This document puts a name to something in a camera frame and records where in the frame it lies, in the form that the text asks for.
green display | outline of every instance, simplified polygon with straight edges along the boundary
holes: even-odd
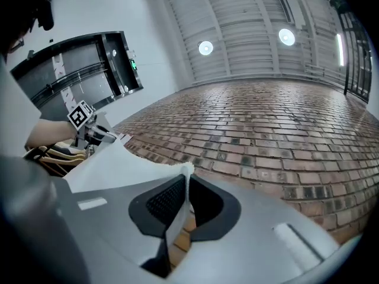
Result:
[[[136,62],[134,62],[133,59],[130,59],[130,64],[131,64],[131,67],[133,68],[133,70],[137,70]]]

ceiling light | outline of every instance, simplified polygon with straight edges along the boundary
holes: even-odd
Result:
[[[279,32],[279,39],[282,41],[285,45],[291,46],[295,43],[295,35],[292,31],[287,30],[286,28],[283,28]]]
[[[344,66],[345,60],[343,59],[342,37],[340,34],[337,34],[337,41],[338,41],[338,50],[339,50],[339,65]]]
[[[199,43],[199,52],[203,56],[208,56],[213,51],[213,44],[209,41],[203,41]]]

brick floor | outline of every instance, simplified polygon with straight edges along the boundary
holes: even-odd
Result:
[[[287,201],[341,243],[379,190],[379,122],[318,84],[235,81],[187,89],[116,125],[132,153]]]

person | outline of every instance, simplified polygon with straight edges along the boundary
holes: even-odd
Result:
[[[45,30],[53,27],[50,0],[17,0],[2,14],[4,27],[0,59],[0,154],[20,156],[24,146],[48,146],[59,141],[75,139],[77,131],[70,122],[48,121],[40,118],[40,111],[26,97],[5,67],[7,55],[17,41],[33,28],[38,18]],[[12,5],[2,0],[2,9]]]

ceiling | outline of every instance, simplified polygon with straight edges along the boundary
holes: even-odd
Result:
[[[306,78],[325,70],[329,80],[342,83],[336,42],[341,25],[326,0],[296,0],[302,25],[288,22],[280,0],[168,1],[197,83],[249,76]],[[282,28],[295,34],[293,46],[280,42]],[[206,40],[214,51],[202,56],[198,43]]]

